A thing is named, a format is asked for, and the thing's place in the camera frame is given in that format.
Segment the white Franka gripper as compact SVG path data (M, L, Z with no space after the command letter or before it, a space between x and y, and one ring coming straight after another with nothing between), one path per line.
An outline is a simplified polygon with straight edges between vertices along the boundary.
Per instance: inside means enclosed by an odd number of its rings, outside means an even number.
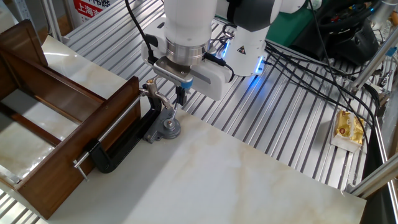
M155 74L177 85L176 104L186 103L189 88L215 101L226 93L232 71L206 58L212 20L177 22L161 17L144 29L148 44L141 45L142 59Z

